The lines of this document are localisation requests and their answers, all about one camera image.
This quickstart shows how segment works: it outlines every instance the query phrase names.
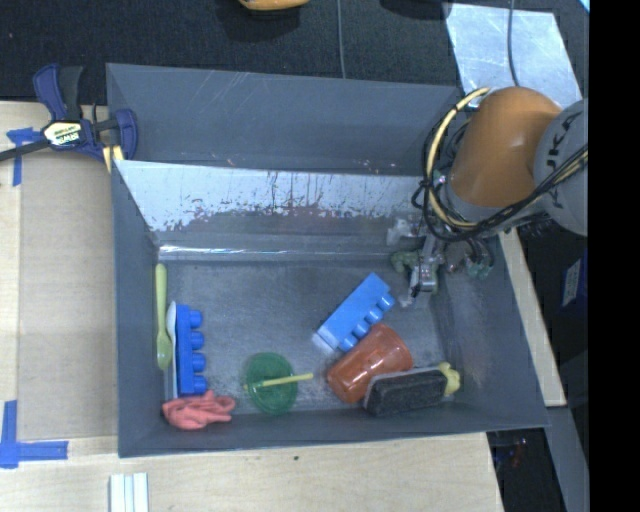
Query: yellow handle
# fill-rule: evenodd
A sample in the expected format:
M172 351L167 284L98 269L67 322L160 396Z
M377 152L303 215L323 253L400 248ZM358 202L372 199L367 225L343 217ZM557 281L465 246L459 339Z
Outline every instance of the yellow handle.
M167 267L156 265L156 307L158 308L158 329L166 329L167 313Z

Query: pink toy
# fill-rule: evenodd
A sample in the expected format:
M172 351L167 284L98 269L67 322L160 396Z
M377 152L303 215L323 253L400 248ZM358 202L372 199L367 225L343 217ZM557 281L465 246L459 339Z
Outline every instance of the pink toy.
M209 423L231 421L229 412L236 406L230 396L215 396L213 390L204 395L174 398L162 404L167 421L182 430L198 430Z

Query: yellow spoon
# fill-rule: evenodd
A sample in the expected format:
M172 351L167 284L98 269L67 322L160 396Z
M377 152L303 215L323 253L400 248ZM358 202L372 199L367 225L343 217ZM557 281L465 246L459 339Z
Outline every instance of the yellow spoon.
M156 338L156 357L158 367L166 370L173 358L173 344L167 332L167 267L156 265L156 308L158 310L158 336Z

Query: orange cup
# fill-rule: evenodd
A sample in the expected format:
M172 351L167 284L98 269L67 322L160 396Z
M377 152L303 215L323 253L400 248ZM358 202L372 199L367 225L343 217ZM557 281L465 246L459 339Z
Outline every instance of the orange cup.
M383 373L413 368L413 358L400 336L383 323L376 323L369 334L342 357L327 373L333 392L347 403L364 398L369 381Z

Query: green cup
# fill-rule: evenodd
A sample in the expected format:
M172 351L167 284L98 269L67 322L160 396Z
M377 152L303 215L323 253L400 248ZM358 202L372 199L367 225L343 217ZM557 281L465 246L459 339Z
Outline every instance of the green cup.
M293 368L284 357L274 352L261 352L249 359L244 384L255 406L273 415L284 414L298 396L298 383L261 386L263 381L289 377Z

